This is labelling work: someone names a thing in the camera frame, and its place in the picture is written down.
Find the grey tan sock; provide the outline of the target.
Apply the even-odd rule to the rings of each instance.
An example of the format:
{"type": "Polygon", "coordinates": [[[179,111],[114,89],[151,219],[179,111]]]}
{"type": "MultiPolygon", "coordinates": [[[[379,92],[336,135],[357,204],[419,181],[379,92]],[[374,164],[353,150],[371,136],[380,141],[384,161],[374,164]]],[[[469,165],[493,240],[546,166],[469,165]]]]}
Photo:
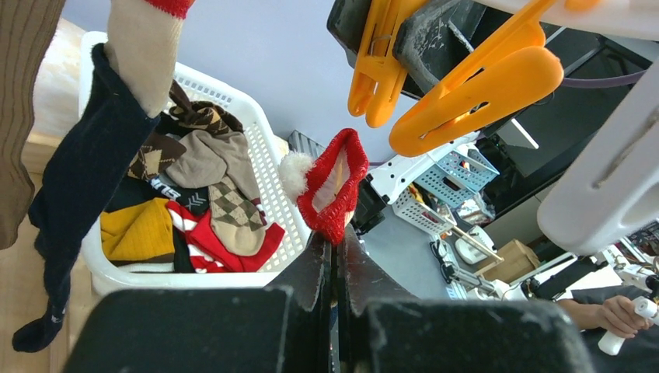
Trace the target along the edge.
{"type": "Polygon", "coordinates": [[[180,139],[180,144],[186,152],[166,169],[168,177],[177,185],[197,189],[219,183],[227,176],[247,200],[260,199],[244,134],[232,131],[212,135],[195,130],[180,139]]]}

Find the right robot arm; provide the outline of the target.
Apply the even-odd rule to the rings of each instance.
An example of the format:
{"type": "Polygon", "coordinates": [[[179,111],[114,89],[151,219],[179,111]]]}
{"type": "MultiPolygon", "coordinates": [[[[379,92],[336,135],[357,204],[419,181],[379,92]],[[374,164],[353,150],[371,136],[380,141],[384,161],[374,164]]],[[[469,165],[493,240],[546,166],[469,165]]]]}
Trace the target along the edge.
{"type": "MultiPolygon", "coordinates": [[[[335,1],[327,29],[345,50],[354,67],[366,26],[369,1],[335,1]]],[[[421,99],[480,44],[491,23],[491,11],[476,1],[430,1],[408,16],[393,39],[393,54],[408,71],[404,95],[421,99]]],[[[358,235],[384,219],[383,209],[394,204],[407,186],[433,162],[454,150],[442,145],[414,158],[395,156],[370,169],[360,184],[357,210],[351,224],[358,235]]]]}

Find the white background basket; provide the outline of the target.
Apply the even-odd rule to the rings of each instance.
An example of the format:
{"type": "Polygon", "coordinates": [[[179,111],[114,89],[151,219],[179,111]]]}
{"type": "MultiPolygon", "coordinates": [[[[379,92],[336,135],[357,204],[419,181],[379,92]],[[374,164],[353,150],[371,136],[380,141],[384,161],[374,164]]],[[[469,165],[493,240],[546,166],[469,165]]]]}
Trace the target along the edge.
{"type": "Polygon", "coordinates": [[[442,236],[456,226],[452,212],[445,204],[437,209],[428,207],[422,194],[408,186],[392,206],[393,213],[429,235],[442,236]]]}

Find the white plastic laundry basket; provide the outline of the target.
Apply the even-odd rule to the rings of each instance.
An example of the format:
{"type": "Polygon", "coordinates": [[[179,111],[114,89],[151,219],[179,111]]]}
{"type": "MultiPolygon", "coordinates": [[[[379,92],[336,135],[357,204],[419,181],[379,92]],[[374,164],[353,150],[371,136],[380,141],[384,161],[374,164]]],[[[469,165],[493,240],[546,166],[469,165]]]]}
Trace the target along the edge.
{"type": "Polygon", "coordinates": [[[82,241],[81,257],[100,296],[126,288],[261,288],[288,267],[305,249],[311,234],[281,186],[277,167],[283,155],[261,106],[248,94],[184,64],[176,63],[175,80],[191,99],[217,103],[242,123],[267,217],[285,230],[280,247],[257,271],[223,274],[139,274],[115,267],[103,255],[98,223],[82,241]]]}

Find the orange clothes clip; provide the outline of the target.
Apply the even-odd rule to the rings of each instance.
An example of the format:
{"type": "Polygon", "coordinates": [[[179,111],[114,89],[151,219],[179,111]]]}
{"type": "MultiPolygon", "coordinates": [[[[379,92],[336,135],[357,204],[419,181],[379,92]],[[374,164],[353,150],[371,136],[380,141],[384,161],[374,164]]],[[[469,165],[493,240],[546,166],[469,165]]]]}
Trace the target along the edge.
{"type": "Polygon", "coordinates": [[[396,107],[407,70],[393,47],[402,23],[421,9],[424,0],[374,0],[362,33],[347,101],[349,113],[365,116],[371,128],[383,126],[396,107]]]}

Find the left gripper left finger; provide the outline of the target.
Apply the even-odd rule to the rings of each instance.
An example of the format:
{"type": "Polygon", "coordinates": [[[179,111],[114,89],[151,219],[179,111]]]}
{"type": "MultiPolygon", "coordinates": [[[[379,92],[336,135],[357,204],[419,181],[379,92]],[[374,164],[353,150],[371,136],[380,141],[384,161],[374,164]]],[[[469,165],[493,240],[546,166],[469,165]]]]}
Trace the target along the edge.
{"type": "Polygon", "coordinates": [[[264,288],[124,290],[91,312],[66,372],[327,372],[330,245],[264,288]]]}

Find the white oval clip hanger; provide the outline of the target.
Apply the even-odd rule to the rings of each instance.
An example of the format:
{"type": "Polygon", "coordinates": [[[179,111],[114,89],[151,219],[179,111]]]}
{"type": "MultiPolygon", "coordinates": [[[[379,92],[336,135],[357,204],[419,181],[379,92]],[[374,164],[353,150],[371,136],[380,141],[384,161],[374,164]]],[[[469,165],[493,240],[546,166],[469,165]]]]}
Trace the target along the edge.
{"type": "MultiPolygon", "coordinates": [[[[641,40],[658,38],[656,1],[552,5],[542,20],[641,40]]],[[[658,216],[658,63],[654,62],[541,203],[544,235],[590,256],[658,216]]]]}

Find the blue background basket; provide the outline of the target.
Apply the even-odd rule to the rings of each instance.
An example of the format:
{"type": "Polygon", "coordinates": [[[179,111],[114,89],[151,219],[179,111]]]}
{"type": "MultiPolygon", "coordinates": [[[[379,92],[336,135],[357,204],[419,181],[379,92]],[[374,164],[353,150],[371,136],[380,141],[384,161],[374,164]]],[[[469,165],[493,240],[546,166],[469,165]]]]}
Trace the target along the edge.
{"type": "Polygon", "coordinates": [[[466,152],[449,152],[417,177],[415,182],[433,193],[438,193],[442,187],[455,192],[479,192],[499,174],[477,148],[468,148],[466,152]]]}

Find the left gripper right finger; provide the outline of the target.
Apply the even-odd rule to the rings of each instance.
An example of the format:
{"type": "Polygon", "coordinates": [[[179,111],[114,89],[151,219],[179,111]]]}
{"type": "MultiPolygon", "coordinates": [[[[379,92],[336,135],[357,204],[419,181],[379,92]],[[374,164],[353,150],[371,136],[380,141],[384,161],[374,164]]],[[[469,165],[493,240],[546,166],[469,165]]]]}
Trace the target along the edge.
{"type": "Polygon", "coordinates": [[[422,300],[347,228],[338,248],[343,372],[592,372],[567,314],[545,301],[422,300]]]}

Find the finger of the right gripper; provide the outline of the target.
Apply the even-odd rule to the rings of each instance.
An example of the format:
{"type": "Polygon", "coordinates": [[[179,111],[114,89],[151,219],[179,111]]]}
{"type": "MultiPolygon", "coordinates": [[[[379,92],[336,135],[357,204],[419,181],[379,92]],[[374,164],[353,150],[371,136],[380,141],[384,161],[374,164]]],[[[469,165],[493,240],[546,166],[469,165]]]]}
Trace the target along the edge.
{"type": "Polygon", "coordinates": [[[371,0],[334,0],[326,28],[347,57],[356,57],[361,45],[371,0]]]}
{"type": "Polygon", "coordinates": [[[406,96],[423,96],[493,30],[490,8],[475,1],[429,1],[401,24],[393,55],[407,72],[406,96]]]}

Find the tan ribbed sock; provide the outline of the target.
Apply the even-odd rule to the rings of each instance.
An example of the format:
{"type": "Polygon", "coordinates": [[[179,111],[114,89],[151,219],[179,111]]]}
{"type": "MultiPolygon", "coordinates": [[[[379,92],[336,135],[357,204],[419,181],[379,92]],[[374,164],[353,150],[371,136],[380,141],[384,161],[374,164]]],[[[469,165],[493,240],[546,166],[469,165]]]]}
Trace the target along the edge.
{"type": "Polygon", "coordinates": [[[34,124],[33,90],[63,1],[1,2],[1,248],[12,246],[34,194],[22,153],[34,124]]]}

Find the mustard yellow sock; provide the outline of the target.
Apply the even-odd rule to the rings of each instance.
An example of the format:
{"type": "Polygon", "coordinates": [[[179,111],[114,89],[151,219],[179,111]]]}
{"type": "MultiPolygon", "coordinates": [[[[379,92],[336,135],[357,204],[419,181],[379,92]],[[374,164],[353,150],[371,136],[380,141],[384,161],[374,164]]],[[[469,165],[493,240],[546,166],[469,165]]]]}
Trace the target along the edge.
{"type": "Polygon", "coordinates": [[[144,203],[100,215],[102,249],[115,265],[171,263],[174,259],[173,223],[167,199],[144,203]]]}

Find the navy blue sock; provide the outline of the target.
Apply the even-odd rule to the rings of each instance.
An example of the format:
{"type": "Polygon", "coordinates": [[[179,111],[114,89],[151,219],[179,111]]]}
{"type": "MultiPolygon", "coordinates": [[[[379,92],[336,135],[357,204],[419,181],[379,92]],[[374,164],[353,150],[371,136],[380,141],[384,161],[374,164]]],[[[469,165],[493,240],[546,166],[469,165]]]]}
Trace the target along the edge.
{"type": "Polygon", "coordinates": [[[45,313],[18,329],[12,346],[35,353],[61,330],[70,273],[82,240],[160,121],[173,83],[189,1],[110,4],[107,40],[95,45],[89,100],[47,163],[28,210],[44,260],[45,313]]]}

